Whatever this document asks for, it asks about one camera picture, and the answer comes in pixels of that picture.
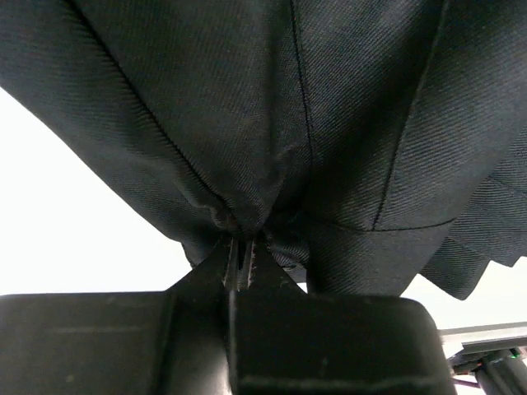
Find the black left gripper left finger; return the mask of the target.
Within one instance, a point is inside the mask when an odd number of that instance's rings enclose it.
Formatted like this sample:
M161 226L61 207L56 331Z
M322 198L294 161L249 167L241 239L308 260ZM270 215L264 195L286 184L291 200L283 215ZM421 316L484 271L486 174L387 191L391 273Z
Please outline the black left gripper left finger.
M5 295L4 394L228 394L231 243L164 291Z

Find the black pleated skirt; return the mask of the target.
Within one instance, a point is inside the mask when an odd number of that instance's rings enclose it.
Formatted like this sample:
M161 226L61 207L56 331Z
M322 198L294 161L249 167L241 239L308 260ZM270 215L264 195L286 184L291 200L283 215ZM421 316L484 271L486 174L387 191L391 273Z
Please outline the black pleated skirt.
M4 1L1 85L193 265L463 300L526 254L523 1Z

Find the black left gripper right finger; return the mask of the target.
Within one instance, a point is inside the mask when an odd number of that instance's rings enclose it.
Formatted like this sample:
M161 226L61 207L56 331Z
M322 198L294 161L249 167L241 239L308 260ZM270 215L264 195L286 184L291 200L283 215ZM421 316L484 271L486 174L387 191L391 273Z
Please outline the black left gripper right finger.
M450 394L436 325L414 300L305 293L256 241L232 241L235 394Z

